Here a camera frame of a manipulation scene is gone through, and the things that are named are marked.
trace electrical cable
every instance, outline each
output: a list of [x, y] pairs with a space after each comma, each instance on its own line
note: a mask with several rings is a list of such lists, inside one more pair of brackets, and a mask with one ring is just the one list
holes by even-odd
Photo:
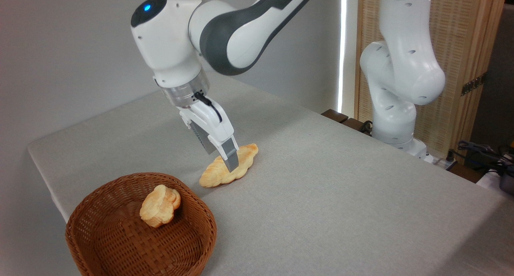
[[216, 114], [218, 115], [218, 118], [220, 119], [220, 122], [222, 122], [222, 121], [223, 121], [222, 116], [220, 115], [220, 113], [218, 112], [218, 110], [214, 107], [214, 105], [212, 104], [212, 101], [211, 101], [211, 100], [209, 100], [207, 97], [205, 97], [203, 93], [196, 92], [196, 93], [194, 94], [194, 97], [196, 97], [198, 100], [200, 100], [201, 102], [203, 102], [205, 105], [212, 107], [212, 109], [214, 109], [214, 111], [216, 111]]
[[372, 121], [365, 121], [364, 124], [362, 124], [361, 128], [359, 129], [359, 131], [361, 133], [370, 133], [371, 134], [371, 129], [373, 128], [373, 122]]
[[[453, 157], [453, 155], [457, 155], [459, 157], [462, 157], [468, 162], [471, 162], [473, 164], [477, 164], [479, 168], [476, 170], [480, 170], [481, 168], [487, 168], [489, 169], [488, 172], [496, 172], [498, 175], [502, 176], [503, 174], [507, 174], [509, 176], [514, 176], [512, 172], [512, 167], [509, 168], [514, 162], [512, 159], [509, 159], [508, 157], [505, 157], [502, 154], [495, 153], [494, 150], [488, 145], [483, 144], [476, 144], [468, 141], [459, 141], [458, 143], [458, 150], [469, 150], [472, 152], [471, 155], [465, 156], [458, 152], [456, 152], [453, 149], [448, 150], [448, 156]], [[471, 157], [476, 154], [481, 154], [487, 158], [492, 159], [491, 163], [485, 163], [481, 161], [477, 161], [475, 159], [472, 159]]]

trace pastry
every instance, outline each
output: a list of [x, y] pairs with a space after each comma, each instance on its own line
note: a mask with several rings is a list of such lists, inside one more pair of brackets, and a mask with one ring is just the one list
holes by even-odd
[[173, 212], [180, 206], [180, 194], [160, 184], [143, 201], [139, 215], [148, 225], [157, 228], [173, 219]]
[[221, 156], [216, 157], [214, 162], [207, 166], [202, 177], [200, 177], [200, 186], [211, 188], [240, 179], [246, 174], [248, 168], [252, 166], [253, 157], [255, 157], [258, 152], [259, 148], [257, 148], [255, 143], [241, 146], [237, 151], [239, 166], [233, 170], [233, 172], [228, 171]]

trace light strip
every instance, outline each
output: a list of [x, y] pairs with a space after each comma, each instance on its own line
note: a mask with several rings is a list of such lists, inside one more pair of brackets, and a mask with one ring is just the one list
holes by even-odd
[[347, 0], [341, 0], [341, 42], [339, 49], [339, 84], [337, 89], [337, 112], [343, 109], [343, 64], [347, 37]]

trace white wall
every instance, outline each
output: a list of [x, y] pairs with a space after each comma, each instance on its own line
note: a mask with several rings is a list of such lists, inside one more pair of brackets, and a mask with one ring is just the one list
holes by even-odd
[[[130, 33], [142, 1], [0, 0], [0, 276], [79, 274], [27, 144], [157, 90]], [[339, 0], [311, 0], [237, 78], [334, 108], [338, 31]]]

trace wooden panel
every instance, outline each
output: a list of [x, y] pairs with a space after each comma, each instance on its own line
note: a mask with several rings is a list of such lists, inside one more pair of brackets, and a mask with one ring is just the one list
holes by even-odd
[[[473, 48], [466, 70], [468, 82], [487, 71], [502, 9], [503, 0], [481, 0], [479, 16], [474, 29]], [[457, 125], [453, 132], [450, 147], [455, 148], [460, 140], [471, 138], [481, 91], [482, 87], [479, 87], [471, 91], [469, 95], [467, 94], [459, 99], [465, 101], [464, 106], [466, 108], [457, 114], [461, 124]]]
[[[437, 100], [417, 107], [414, 135], [440, 153], [455, 147], [457, 138], [468, 136], [472, 128], [481, 88], [465, 96], [461, 96], [461, 90], [486, 71], [501, 13], [501, 7], [496, 6], [499, 1], [503, 0], [432, 0], [430, 35], [446, 74], [446, 86]], [[359, 0], [357, 58], [368, 44], [383, 39], [378, 29], [379, 2]], [[358, 120], [372, 120], [371, 97], [360, 69], [355, 105]]]

